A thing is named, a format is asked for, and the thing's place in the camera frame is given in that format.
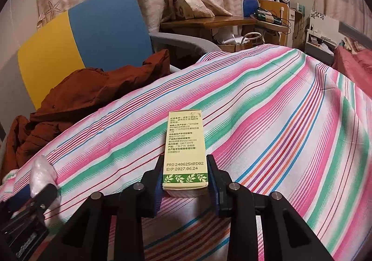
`green leaf pattern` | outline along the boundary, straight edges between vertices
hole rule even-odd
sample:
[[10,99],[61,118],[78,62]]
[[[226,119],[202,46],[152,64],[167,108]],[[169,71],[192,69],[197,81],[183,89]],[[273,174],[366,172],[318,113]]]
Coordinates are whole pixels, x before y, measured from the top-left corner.
[[194,183],[207,181],[208,181],[207,173],[163,175],[163,183]]

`plastic bag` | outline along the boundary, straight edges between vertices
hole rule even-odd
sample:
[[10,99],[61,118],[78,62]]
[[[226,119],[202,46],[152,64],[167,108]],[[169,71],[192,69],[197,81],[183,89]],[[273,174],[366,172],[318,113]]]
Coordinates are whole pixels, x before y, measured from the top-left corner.
[[[45,188],[48,183],[53,184],[57,179],[57,173],[53,166],[48,162],[45,156],[40,156],[33,162],[30,172],[30,195],[35,197],[40,191]],[[57,208],[61,203],[61,196],[58,195],[56,200],[49,206],[49,209]]]

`gray chair armrest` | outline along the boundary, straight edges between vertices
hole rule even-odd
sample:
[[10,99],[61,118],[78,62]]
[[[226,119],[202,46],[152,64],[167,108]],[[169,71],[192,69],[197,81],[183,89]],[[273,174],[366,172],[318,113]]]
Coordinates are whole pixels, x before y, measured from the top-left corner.
[[201,55],[208,52],[221,51],[221,49],[210,42],[209,40],[189,37],[187,35],[179,35],[173,33],[151,32],[149,33],[151,41],[154,44],[171,45],[192,51],[196,51]]

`blue chair back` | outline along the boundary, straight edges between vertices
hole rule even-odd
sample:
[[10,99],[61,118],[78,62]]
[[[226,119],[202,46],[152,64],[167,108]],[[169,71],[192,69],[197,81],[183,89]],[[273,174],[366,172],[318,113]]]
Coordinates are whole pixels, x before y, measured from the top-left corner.
[[80,56],[90,67],[138,67],[153,53],[137,0],[86,0],[69,9],[68,17]]

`black clamp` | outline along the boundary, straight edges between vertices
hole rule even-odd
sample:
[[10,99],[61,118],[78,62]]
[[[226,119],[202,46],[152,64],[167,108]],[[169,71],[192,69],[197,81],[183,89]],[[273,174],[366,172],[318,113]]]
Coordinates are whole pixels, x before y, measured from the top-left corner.
[[35,198],[29,200],[23,211],[11,218],[22,195],[20,193],[0,203],[0,260],[29,260],[49,233],[43,213],[57,198],[56,187],[48,184]]
[[[144,261],[141,218],[154,218],[160,209],[163,163],[164,156],[160,156],[155,168],[145,172],[141,182],[130,185],[121,193],[107,196],[101,192],[92,193],[49,243],[38,261],[107,260],[109,229],[114,215],[117,216],[114,260]],[[228,261],[258,259],[256,216],[261,216],[265,261],[333,260],[281,193],[255,194],[232,182],[226,171],[217,168],[213,155],[207,156],[207,165],[208,188],[216,214],[220,218],[231,218]],[[20,260],[12,259],[14,249],[7,251],[9,255],[3,253],[3,245],[9,249],[7,244],[9,242],[0,243],[0,259]],[[24,256],[29,258],[32,252]]]

